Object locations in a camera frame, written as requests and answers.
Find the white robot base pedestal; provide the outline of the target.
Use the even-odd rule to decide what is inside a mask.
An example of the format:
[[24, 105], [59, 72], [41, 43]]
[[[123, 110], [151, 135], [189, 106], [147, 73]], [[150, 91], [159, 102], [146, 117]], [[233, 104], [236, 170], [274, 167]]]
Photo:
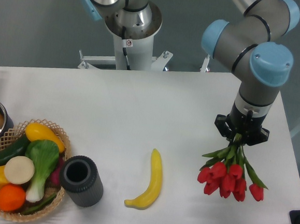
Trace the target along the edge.
[[113, 37], [114, 56], [84, 56], [81, 51], [79, 69], [95, 65], [114, 65], [118, 70], [167, 71], [173, 57], [170, 51], [153, 56], [153, 40], [162, 26], [162, 14], [153, 2], [139, 12], [120, 9], [103, 18]]

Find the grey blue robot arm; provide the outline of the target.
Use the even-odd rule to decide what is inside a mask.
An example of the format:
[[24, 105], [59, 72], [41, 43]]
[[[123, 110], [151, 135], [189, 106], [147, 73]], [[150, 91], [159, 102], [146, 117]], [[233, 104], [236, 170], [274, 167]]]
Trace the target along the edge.
[[294, 0], [232, 0], [243, 14], [236, 24], [213, 21], [201, 45], [240, 80], [228, 115], [219, 114], [215, 126], [229, 142], [248, 146], [266, 142], [262, 123], [294, 65], [291, 51], [276, 40], [300, 20]]

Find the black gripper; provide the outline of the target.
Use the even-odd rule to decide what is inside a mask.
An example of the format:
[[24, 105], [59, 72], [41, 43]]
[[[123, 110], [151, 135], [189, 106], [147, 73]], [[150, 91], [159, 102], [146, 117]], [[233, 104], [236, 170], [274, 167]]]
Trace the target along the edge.
[[236, 134], [245, 138], [248, 146], [268, 141], [269, 130], [262, 123], [267, 116], [267, 106], [254, 106], [246, 101], [236, 101], [228, 115], [218, 114], [214, 121], [220, 135], [229, 142], [234, 141]]

